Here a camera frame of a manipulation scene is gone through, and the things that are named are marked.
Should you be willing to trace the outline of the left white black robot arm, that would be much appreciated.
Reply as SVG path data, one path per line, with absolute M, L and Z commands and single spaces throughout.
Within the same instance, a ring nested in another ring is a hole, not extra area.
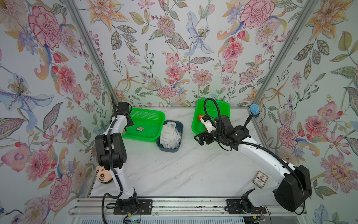
M 119 102 L 113 105 L 112 120 L 107 130 L 95 138 L 95 147 L 100 170 L 109 173 L 117 195 L 105 193 L 101 202 L 101 213 L 103 221 L 106 222 L 104 209 L 113 209 L 123 212 L 126 217 L 139 211 L 139 200 L 135 189 L 129 186 L 128 177 L 124 171 L 124 164 L 127 161 L 127 153 L 123 141 L 123 132 L 134 125 L 131 118 L 132 106 L 127 102 Z

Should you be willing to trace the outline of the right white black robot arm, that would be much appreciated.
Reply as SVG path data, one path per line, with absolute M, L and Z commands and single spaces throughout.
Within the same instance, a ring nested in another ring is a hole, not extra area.
M 309 170 L 303 165 L 297 167 L 286 162 L 261 146 L 247 129 L 249 122 L 259 115 L 258 105 L 251 105 L 244 125 L 236 127 L 228 116 L 221 114 L 215 99 L 205 99 L 203 110 L 204 116 L 200 121 L 205 126 L 205 131 L 194 137 L 200 145 L 215 142 L 225 151 L 240 152 L 262 166 L 277 182 L 276 187 L 248 190 L 240 197 L 239 202 L 227 204 L 227 210 L 238 205 L 241 212 L 252 214 L 255 209 L 267 206 L 279 205 L 289 212 L 305 207 L 306 200 L 312 195 Z

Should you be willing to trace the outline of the white foam net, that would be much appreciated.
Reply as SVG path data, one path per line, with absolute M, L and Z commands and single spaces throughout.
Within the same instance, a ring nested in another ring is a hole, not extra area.
M 170 139 L 172 138 L 172 136 L 174 135 L 180 135 L 179 131 L 176 129 L 176 125 L 177 123 L 169 121 L 166 124 L 166 128 L 167 128 L 167 142 L 169 143 Z
M 170 139 L 169 143 L 167 144 L 167 148 L 168 149 L 175 149 L 179 147 L 181 141 L 181 136 L 180 135 L 173 135 L 172 138 Z
M 160 136 L 160 144 L 167 149 L 174 149 L 176 132 L 175 127 L 171 125 L 164 125 Z

